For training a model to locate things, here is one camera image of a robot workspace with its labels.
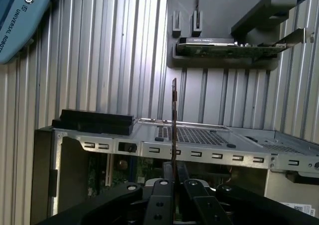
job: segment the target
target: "black plastic part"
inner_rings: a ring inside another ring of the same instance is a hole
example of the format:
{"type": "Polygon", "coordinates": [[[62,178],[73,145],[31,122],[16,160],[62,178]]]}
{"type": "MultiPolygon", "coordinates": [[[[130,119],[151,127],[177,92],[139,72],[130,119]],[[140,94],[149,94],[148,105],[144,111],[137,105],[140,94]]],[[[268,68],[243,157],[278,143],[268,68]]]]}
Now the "black plastic part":
{"type": "Polygon", "coordinates": [[[240,39],[256,27],[275,27],[287,18],[274,16],[288,12],[296,5],[297,0],[261,0],[231,28],[231,34],[236,39],[240,39]]]}
{"type": "Polygon", "coordinates": [[[199,213],[201,224],[233,224],[215,197],[195,197],[194,204],[199,213]]]}
{"type": "Polygon", "coordinates": [[[157,180],[145,212],[144,225],[173,224],[173,182],[157,180]]]}
{"type": "Polygon", "coordinates": [[[189,179],[184,181],[183,185],[189,199],[187,210],[189,210],[190,217],[188,219],[201,221],[201,224],[204,225],[232,224],[219,202],[214,196],[209,195],[202,183],[189,179]]]}
{"type": "Polygon", "coordinates": [[[49,196],[50,197],[56,197],[57,180],[58,180],[58,170],[50,169],[50,172],[49,172],[49,196]]]}
{"type": "Polygon", "coordinates": [[[58,213],[39,225],[91,225],[111,224],[115,219],[127,211],[130,203],[142,199],[143,190],[135,183],[121,184],[112,190],[91,198],[90,200],[58,213]]]}
{"type": "Polygon", "coordinates": [[[296,171],[287,172],[286,178],[295,184],[319,185],[319,178],[301,176],[296,171]]]}
{"type": "Polygon", "coordinates": [[[317,218],[235,186],[227,186],[227,190],[223,185],[218,186],[216,198],[234,208],[234,224],[256,224],[256,221],[261,222],[261,219],[262,224],[318,224],[317,218]]]}
{"type": "Polygon", "coordinates": [[[126,114],[106,114],[68,109],[62,110],[60,119],[83,122],[102,122],[116,125],[130,125],[134,121],[134,116],[126,114]]]}
{"type": "Polygon", "coordinates": [[[227,144],[227,147],[228,147],[228,148],[235,149],[235,148],[236,148],[236,145],[234,145],[234,144],[227,144]]]}
{"type": "Polygon", "coordinates": [[[55,179],[50,177],[54,137],[54,133],[47,128],[34,132],[30,224],[36,224],[50,216],[50,193],[55,194],[53,188],[50,188],[55,179]]]}
{"type": "Polygon", "coordinates": [[[164,138],[161,138],[161,137],[155,137],[155,141],[163,142],[163,141],[164,141],[164,138]]]}
{"type": "Polygon", "coordinates": [[[134,124],[130,125],[117,125],[99,122],[83,122],[72,120],[52,120],[52,126],[54,128],[71,129],[89,133],[107,133],[107,134],[120,134],[130,135],[133,131],[134,124]]]}

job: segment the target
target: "screw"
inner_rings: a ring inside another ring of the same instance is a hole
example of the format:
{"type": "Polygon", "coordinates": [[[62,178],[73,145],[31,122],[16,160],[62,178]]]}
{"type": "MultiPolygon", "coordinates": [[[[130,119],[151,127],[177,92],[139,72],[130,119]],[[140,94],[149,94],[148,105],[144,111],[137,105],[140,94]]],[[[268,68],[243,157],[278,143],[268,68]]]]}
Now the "screw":
{"type": "Polygon", "coordinates": [[[128,190],[135,190],[135,189],[136,189],[136,186],[134,186],[134,185],[128,186],[128,190]]]}
{"type": "Polygon", "coordinates": [[[223,190],[226,190],[227,192],[231,191],[231,188],[230,188],[229,186],[227,186],[227,185],[224,185],[224,186],[222,187],[222,189],[223,189],[223,190]]]}
{"type": "Polygon", "coordinates": [[[197,184],[197,181],[196,181],[196,180],[191,180],[191,181],[189,182],[189,184],[190,184],[190,185],[196,185],[196,184],[197,184]]]}

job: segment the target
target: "ribbed metal backdrop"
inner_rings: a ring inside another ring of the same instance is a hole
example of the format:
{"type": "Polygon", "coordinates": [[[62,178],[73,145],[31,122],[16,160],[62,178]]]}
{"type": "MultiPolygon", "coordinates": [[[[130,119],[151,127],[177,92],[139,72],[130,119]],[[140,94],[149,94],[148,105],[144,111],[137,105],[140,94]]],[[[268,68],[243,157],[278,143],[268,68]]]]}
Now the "ribbed metal backdrop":
{"type": "Polygon", "coordinates": [[[54,0],[36,43],[0,66],[0,225],[29,223],[33,132],[64,108],[277,129],[319,142],[318,0],[291,10],[282,35],[316,31],[278,69],[166,67],[166,0],[54,0]]]}

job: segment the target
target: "ventilation holes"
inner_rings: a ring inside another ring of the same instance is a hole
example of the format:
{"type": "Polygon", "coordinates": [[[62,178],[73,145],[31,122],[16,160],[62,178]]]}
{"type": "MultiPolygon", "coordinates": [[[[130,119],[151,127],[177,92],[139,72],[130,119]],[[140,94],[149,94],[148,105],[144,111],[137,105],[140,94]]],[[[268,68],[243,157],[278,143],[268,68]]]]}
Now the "ventilation holes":
{"type": "Polygon", "coordinates": [[[270,151],[303,154],[295,149],[292,149],[292,148],[284,146],[284,145],[276,145],[276,144],[261,144],[261,145],[270,151]]]}
{"type": "MultiPolygon", "coordinates": [[[[160,127],[158,136],[171,141],[171,128],[160,127]]],[[[177,128],[177,142],[222,145],[228,143],[216,132],[205,129],[177,128]]]]}

